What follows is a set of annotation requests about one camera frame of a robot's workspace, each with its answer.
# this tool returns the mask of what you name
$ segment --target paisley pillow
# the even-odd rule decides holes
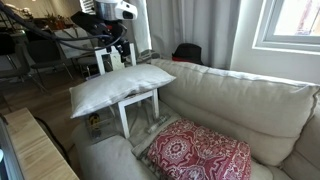
[[[250,179],[247,143],[186,119],[161,131],[147,157],[169,179]]]

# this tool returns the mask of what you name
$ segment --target sofa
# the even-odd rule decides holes
[[[159,88],[160,115],[188,118],[245,141],[251,149],[250,179],[320,179],[320,86],[225,71],[191,63],[152,60],[176,79]],[[92,141],[85,124],[73,132],[85,179],[157,179],[134,150],[152,140],[148,101],[126,109],[130,138],[118,134]]]

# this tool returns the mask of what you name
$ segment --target chair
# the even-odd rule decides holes
[[[17,60],[20,64],[20,66],[18,68],[13,68],[10,70],[2,70],[0,71],[0,78],[13,78],[13,77],[22,77],[22,76],[27,76],[29,78],[31,78],[34,82],[34,84],[41,89],[41,91],[43,92],[48,92],[40,83],[38,83],[30,74],[28,74],[30,72],[30,66],[28,64],[28,61],[25,57],[25,49],[22,45],[16,45],[15,46],[15,52],[16,52],[16,56],[17,56]],[[8,89],[10,87],[4,87],[4,86],[0,86],[1,89]],[[1,91],[1,99],[4,100],[5,104],[7,105],[8,109],[11,111],[11,108],[8,104],[8,102],[6,101],[6,99],[3,96],[3,93]]]
[[[10,54],[14,54],[15,43],[9,34],[0,34],[0,56],[5,55],[13,68],[17,68]]]
[[[73,80],[73,77],[65,64],[66,59],[61,56],[58,46],[53,41],[32,41],[26,46],[29,57],[35,62],[35,64],[31,65],[30,67],[37,71],[42,85],[44,85],[44,83],[39,73],[39,69],[49,67],[53,67],[55,69],[55,67],[58,65],[63,65],[71,80]]]

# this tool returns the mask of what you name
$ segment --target wall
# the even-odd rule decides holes
[[[48,12],[55,13],[50,0],[2,0],[2,2],[15,5],[20,9],[28,7],[35,18],[45,17]]]
[[[50,0],[57,15],[70,17],[81,11],[79,0]]]
[[[242,0],[231,70],[320,84],[320,56],[252,49],[263,0]]]

